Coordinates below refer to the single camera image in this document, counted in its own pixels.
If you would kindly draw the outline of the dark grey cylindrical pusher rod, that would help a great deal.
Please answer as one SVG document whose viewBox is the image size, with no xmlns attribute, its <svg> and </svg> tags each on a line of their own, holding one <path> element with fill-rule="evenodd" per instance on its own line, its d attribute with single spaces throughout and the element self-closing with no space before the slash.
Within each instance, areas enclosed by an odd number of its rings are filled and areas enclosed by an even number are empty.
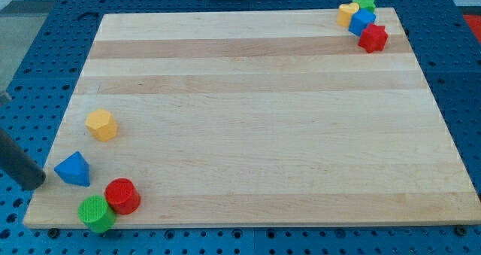
<svg viewBox="0 0 481 255">
<path fill-rule="evenodd" d="M 1 170 L 24 190 L 35 190 L 45 181 L 41 167 L 1 129 Z"/>
</svg>

